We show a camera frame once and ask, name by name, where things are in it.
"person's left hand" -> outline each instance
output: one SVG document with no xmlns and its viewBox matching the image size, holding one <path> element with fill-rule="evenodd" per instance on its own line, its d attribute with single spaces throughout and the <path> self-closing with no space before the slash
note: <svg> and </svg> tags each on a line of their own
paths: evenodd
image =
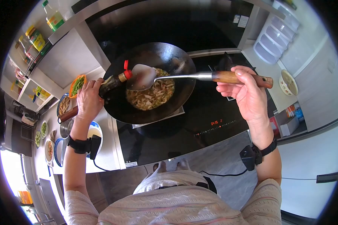
<svg viewBox="0 0 338 225">
<path fill-rule="evenodd" d="M 99 114 L 104 106 L 104 100 L 99 96 L 99 88 L 103 81 L 103 78 L 99 78 L 97 81 L 89 81 L 78 90 L 76 99 L 78 103 L 77 118 L 91 123 Z"/>
</svg>

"induction cooktop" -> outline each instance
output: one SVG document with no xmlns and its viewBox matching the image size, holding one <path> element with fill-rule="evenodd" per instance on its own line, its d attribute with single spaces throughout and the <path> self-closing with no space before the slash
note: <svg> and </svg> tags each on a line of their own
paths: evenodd
<svg viewBox="0 0 338 225">
<path fill-rule="evenodd" d="M 197 71 L 229 70 L 228 55 L 194 58 Z M 241 53 L 230 54 L 232 63 L 251 67 Z M 126 167 L 174 158 L 223 141 L 248 130 L 235 100 L 216 91 L 215 82 L 197 81 L 193 93 L 175 116 L 137 126 L 117 121 Z"/>
</svg>

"wooden spatula handle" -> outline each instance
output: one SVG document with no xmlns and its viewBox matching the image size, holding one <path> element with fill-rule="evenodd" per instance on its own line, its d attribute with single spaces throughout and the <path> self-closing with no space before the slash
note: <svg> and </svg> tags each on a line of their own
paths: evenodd
<svg viewBox="0 0 338 225">
<path fill-rule="evenodd" d="M 61 124 L 61 123 L 65 122 L 65 121 L 67 121 L 68 119 L 71 119 L 74 116 L 76 116 L 78 114 L 78 111 L 79 111 L 78 106 L 75 106 L 71 110 L 69 110 L 66 113 L 64 113 L 63 115 L 59 116 L 59 118 L 58 118 L 59 124 Z"/>
<path fill-rule="evenodd" d="M 271 77 L 262 77 L 253 75 L 258 87 L 260 88 L 272 88 L 273 79 Z M 231 84 L 243 84 L 232 71 L 214 71 L 212 73 L 212 80 L 215 82 L 231 83 Z"/>
</svg>

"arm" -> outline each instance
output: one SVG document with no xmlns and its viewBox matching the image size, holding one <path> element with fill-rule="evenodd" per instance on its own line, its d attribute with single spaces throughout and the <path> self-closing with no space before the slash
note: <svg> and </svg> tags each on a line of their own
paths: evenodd
<svg viewBox="0 0 338 225">
<path fill-rule="evenodd" d="M 257 83 L 250 74 L 255 72 L 244 66 L 231 68 L 244 85 L 231 85 L 218 83 L 217 91 L 222 96 L 236 98 L 239 110 L 247 121 L 253 144 L 260 150 L 265 149 L 273 141 L 273 130 L 270 126 L 267 112 L 267 96 L 264 88 L 258 88 Z M 281 183 L 281 160 L 278 148 L 263 157 L 263 162 L 256 167 L 258 183 L 272 178 Z"/>
<path fill-rule="evenodd" d="M 78 90 L 78 115 L 75 117 L 70 136 L 73 140 L 86 140 L 90 123 L 103 108 L 104 100 L 99 97 L 99 87 L 103 79 L 90 81 Z M 77 154 L 70 146 L 64 157 L 64 191 L 79 191 L 89 198 L 85 185 L 86 155 Z"/>
</svg>

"striped shirt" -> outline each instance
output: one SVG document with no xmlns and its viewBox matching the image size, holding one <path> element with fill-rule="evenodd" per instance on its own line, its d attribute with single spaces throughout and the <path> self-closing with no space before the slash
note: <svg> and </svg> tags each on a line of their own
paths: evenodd
<svg viewBox="0 0 338 225">
<path fill-rule="evenodd" d="M 206 182 L 193 171 L 158 173 L 144 179 L 134 192 L 137 194 L 114 202 L 101 213 L 79 191 L 66 191 L 66 221 L 88 225 L 281 224 L 281 189 L 275 180 L 258 185 L 240 211 L 231 209 L 214 192 L 195 186 L 197 181 Z M 155 189 L 173 184 L 186 186 Z"/>
</svg>

